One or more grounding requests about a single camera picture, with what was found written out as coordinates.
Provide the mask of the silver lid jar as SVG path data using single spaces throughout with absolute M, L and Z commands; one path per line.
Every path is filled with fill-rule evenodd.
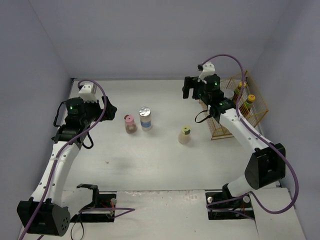
M 233 97 L 234 97 L 234 91 L 233 91 L 233 90 L 224 89 L 224 90 L 223 90 L 223 93 L 224 93 L 224 97 L 227 98 L 227 99 L 232 100 Z
M 139 109 L 140 125 L 143 131 L 149 131 L 152 128 L 151 110 L 147 106 Z

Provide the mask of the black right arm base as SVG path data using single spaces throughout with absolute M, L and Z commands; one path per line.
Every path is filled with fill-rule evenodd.
M 206 191 L 207 216 L 210 221 L 255 220 L 255 213 L 249 195 L 225 201 L 221 191 Z

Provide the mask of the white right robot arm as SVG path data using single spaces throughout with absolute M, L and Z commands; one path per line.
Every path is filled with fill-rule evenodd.
M 222 202 L 233 206 L 240 196 L 285 177 L 286 164 L 282 156 L 286 150 L 282 144 L 273 144 L 261 136 L 241 114 L 237 114 L 236 104 L 226 98 L 220 89 L 220 80 L 217 74 L 205 77 L 204 81 L 186 76 L 182 97 L 187 99 L 190 90 L 193 90 L 192 98 L 201 100 L 207 106 L 208 116 L 225 127 L 250 153 L 244 173 L 222 187 Z

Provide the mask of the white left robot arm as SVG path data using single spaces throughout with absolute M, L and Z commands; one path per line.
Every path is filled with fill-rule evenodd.
M 100 204 L 97 185 L 81 183 L 68 197 L 63 197 L 64 186 L 73 161 L 84 147 L 88 132 L 102 121 L 115 118 L 117 108 L 108 97 L 85 101 L 73 97 L 64 102 L 67 114 L 64 124 L 52 138 L 51 157 L 35 191 L 28 200 L 21 200 L 17 213 L 24 227 L 20 235 L 49 235 L 62 237 L 66 234 L 71 220 L 81 209 L 96 209 Z

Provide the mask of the yellow cap sauce bottle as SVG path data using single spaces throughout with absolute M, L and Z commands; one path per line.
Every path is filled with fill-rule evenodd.
M 242 86 L 243 86 L 243 91 L 242 93 L 245 92 L 245 89 L 246 89 L 246 86 L 247 86 L 247 82 L 244 81 L 244 83 L 242 81 L 240 81 L 237 85 L 237 87 L 234 89 L 233 91 L 233 98 L 232 98 L 232 101 L 237 104 L 237 100 L 238 100 L 238 97 L 239 96 L 242 96 L 241 94 L 241 90 L 242 90 Z
M 241 106 L 242 115 L 245 117 L 250 113 L 250 110 L 253 106 L 254 101 L 256 100 L 256 96 L 254 94 L 249 94 L 247 99 Z

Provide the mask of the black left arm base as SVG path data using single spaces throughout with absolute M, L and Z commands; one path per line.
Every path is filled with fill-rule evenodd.
M 81 183 L 76 186 L 76 190 L 85 193 L 85 198 L 72 198 L 77 203 L 82 200 L 79 208 L 76 210 L 93 210 L 74 214 L 70 214 L 71 222 L 77 223 L 113 223 L 115 221 L 115 210 L 98 211 L 99 208 L 112 208 L 117 203 L 116 192 L 100 192 L 99 187 L 94 184 Z

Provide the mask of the yellow lid spice shaker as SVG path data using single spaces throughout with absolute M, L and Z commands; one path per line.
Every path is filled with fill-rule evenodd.
M 191 139 L 190 135 L 191 135 L 191 127 L 189 125 L 184 125 L 182 126 L 180 133 L 178 135 L 178 141 L 181 144 L 185 145 L 190 141 Z

